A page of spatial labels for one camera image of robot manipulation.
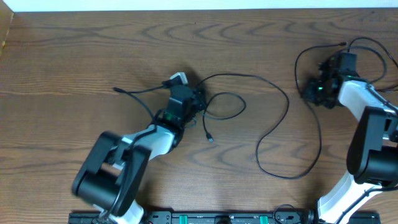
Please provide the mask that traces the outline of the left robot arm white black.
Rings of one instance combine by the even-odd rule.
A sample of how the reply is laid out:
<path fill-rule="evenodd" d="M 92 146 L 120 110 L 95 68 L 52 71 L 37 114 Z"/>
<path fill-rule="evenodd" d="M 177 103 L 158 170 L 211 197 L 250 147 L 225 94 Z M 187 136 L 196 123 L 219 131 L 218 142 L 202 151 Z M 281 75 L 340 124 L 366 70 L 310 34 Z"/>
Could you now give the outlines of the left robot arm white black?
<path fill-rule="evenodd" d="M 167 107 L 152 115 L 145 130 L 123 136 L 101 133 L 72 183 L 72 193 L 99 214 L 79 222 L 140 223 L 144 209 L 136 196 L 148 162 L 176 148 L 186 125 L 204 109 L 204 90 L 176 85 Z"/>

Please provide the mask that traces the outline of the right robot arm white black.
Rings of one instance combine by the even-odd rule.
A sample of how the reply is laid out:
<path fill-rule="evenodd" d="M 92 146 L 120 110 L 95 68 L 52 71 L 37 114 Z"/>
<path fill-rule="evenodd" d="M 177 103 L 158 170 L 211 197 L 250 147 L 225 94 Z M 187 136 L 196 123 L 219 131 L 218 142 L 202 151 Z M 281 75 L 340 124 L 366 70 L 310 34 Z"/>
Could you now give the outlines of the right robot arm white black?
<path fill-rule="evenodd" d="M 332 109 L 348 108 L 358 125 L 346 156 L 346 172 L 317 201 L 315 221 L 348 223 L 372 197 L 397 190 L 397 107 L 356 71 L 355 54 L 338 52 L 321 63 L 320 75 L 308 81 L 304 100 Z"/>

